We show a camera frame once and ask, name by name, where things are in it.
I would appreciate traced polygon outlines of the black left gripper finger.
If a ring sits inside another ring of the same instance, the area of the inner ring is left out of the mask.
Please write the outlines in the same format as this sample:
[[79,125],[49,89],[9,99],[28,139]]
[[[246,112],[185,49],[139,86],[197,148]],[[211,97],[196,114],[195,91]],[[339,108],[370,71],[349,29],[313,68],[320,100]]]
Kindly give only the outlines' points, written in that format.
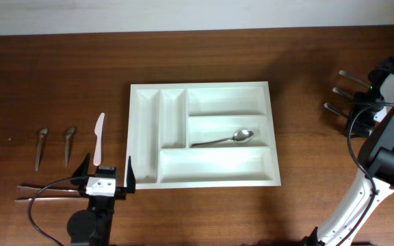
[[131,164],[131,156],[127,159],[126,166],[126,175],[125,175],[125,187],[127,193],[135,193],[136,190],[136,179],[133,172],[132,164]]
[[87,153],[80,166],[72,174],[73,178],[84,177],[88,174],[90,164],[90,153]]

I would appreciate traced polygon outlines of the large metal spoon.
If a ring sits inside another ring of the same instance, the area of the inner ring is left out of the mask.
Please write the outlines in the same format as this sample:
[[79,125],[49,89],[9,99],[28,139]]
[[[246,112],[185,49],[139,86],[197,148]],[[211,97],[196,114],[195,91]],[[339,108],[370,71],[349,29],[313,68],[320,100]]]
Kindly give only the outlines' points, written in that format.
[[325,107],[326,109],[328,109],[328,110],[334,112],[335,114],[337,114],[337,115],[339,115],[339,116],[342,116],[342,117],[344,117],[344,118],[346,118],[346,119],[349,118],[349,116],[348,116],[347,114],[345,114],[344,112],[342,112],[342,110],[337,109],[334,105],[331,105],[329,102],[326,102],[326,103],[324,104],[324,107]]
[[250,141],[254,137],[254,133],[250,129],[243,129],[236,131],[231,137],[223,138],[223,139],[218,139],[214,141],[208,141],[208,142],[202,142],[202,143],[193,143],[191,147],[196,147],[196,146],[204,146],[204,145],[209,145],[209,144],[218,144],[221,142],[225,141],[233,141],[235,143],[246,143]]

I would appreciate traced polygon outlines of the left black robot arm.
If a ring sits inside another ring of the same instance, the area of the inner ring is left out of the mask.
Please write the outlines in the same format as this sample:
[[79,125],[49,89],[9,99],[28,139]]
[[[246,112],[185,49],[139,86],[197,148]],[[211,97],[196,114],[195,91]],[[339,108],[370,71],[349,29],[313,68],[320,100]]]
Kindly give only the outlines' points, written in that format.
[[116,185],[117,169],[98,166],[94,174],[88,173],[90,154],[72,175],[71,184],[77,187],[82,198],[88,199],[88,207],[77,211],[67,223],[71,245],[109,245],[115,201],[125,200],[135,193],[133,172],[126,177],[127,185]]

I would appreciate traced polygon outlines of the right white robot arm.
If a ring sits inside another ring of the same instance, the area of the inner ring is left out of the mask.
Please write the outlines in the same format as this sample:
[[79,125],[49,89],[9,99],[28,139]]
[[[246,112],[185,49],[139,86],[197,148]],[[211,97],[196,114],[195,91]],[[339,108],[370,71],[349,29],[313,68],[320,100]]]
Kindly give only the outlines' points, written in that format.
[[[346,94],[356,177],[339,207],[303,245],[350,245],[394,192],[394,58]],[[265,81],[132,85],[125,186],[136,189],[271,187],[281,184],[269,85]]]

